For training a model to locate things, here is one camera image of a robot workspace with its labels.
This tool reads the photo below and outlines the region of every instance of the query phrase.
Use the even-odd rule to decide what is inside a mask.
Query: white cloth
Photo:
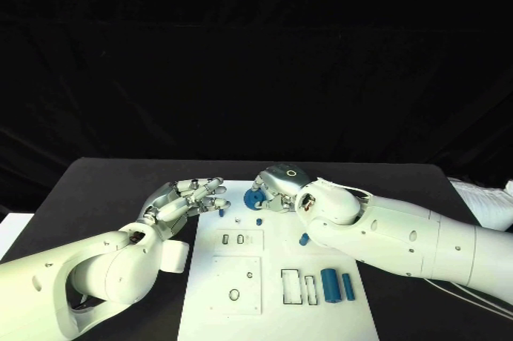
[[[513,225],[513,181],[506,189],[481,188],[448,178],[483,227],[506,231]]]

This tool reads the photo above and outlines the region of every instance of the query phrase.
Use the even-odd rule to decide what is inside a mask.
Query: robotic hand
[[[181,273],[184,242],[168,240],[187,218],[226,209],[222,178],[166,184],[138,220],[69,245],[0,265],[0,341],[73,340],[144,298],[158,270]],[[82,294],[68,303],[66,282]]]
[[[248,208],[295,211],[310,239],[406,277],[468,286],[513,303],[513,234],[468,225],[408,202],[271,166],[246,191]]]

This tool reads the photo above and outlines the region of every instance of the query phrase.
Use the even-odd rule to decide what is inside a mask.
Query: white cable
[[[438,286],[431,280],[426,280],[423,278],[423,280],[432,284],[438,289],[441,289],[445,293],[449,293],[451,295],[454,295],[457,298],[462,299],[464,301],[467,301],[470,304],[474,304],[477,306],[480,306],[483,309],[485,309],[487,311],[491,311],[493,313],[496,313],[497,315],[500,315],[501,317],[506,317],[509,320],[513,320],[513,317],[509,317],[506,314],[498,313],[498,311],[496,311],[494,309],[488,308],[487,306],[478,304],[477,302],[472,302],[471,300],[468,300],[464,297],[460,297],[454,292],[448,291],[445,288],[442,288],[441,286]]]
[[[483,302],[485,302],[487,304],[490,304],[494,308],[497,308],[498,310],[501,310],[506,314],[510,314],[513,316],[513,312],[509,311],[506,308],[500,307],[497,304],[494,304],[494,302],[491,302],[490,300],[485,300],[483,297],[480,297],[475,293],[472,293],[470,290],[467,290],[467,288],[462,288],[457,283],[452,283],[465,293],[468,293],[475,299],[480,299]]]

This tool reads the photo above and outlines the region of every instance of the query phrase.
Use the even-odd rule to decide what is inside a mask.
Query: blue cylinder
[[[331,268],[326,268],[320,271],[320,277],[323,279],[324,300],[326,302],[340,302],[340,288],[337,272]]]
[[[344,283],[344,290],[346,290],[347,300],[353,301],[354,300],[354,293],[353,293],[353,286],[350,284],[350,275],[347,273],[343,273],[341,281]]]
[[[300,245],[305,246],[308,243],[310,237],[308,234],[302,234],[301,238],[300,238]]]

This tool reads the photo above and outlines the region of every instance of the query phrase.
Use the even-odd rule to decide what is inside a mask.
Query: white board
[[[200,215],[179,341],[376,340],[375,322],[354,260],[340,251],[315,246],[313,241],[305,246],[300,245],[304,227],[294,213],[248,209],[242,197],[251,184],[252,182],[226,181],[223,185],[228,191],[223,197],[232,202],[232,206],[225,211],[225,216],[219,217],[217,212]],[[262,219],[261,226],[256,226],[258,218]],[[219,241],[226,230],[233,230],[236,235],[240,231],[251,231],[253,243],[240,244],[238,248],[235,239],[230,240],[235,243],[229,247],[220,246]],[[255,231],[262,231],[262,241]],[[216,257],[238,256],[259,258],[261,308],[249,315],[229,304],[242,299],[235,302],[229,300],[226,291],[230,283],[225,277],[219,281],[220,273],[215,265]],[[225,261],[232,266],[233,273],[238,276],[243,275],[245,267],[240,265],[246,262],[238,263],[235,259]],[[324,301],[321,283],[324,268],[337,271],[341,302],[334,304]],[[282,269],[300,271],[301,305],[284,304]],[[350,274],[356,297],[353,302],[347,301],[343,291],[343,273]],[[314,276],[317,305],[310,305],[307,301],[304,276]],[[226,278],[235,283],[239,277]]]

